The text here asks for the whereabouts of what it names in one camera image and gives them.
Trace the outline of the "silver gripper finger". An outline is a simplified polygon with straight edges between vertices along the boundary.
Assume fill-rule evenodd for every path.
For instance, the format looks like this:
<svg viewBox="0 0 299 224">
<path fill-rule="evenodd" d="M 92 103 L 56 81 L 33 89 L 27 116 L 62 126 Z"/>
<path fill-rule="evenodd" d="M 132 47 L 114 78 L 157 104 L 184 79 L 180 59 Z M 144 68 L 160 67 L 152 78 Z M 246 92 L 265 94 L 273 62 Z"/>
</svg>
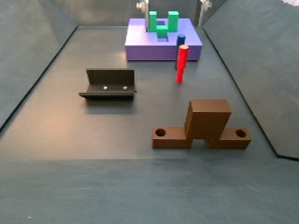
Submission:
<svg viewBox="0 0 299 224">
<path fill-rule="evenodd" d="M 144 13 L 145 16 L 148 16 L 149 0 L 140 0 L 136 3 L 136 8 Z"/>
<path fill-rule="evenodd" d="M 212 2 L 210 0 L 198 0 L 198 3 L 200 3 L 200 14 L 198 14 L 197 26 L 201 26 L 204 12 L 210 8 Z"/>
</svg>

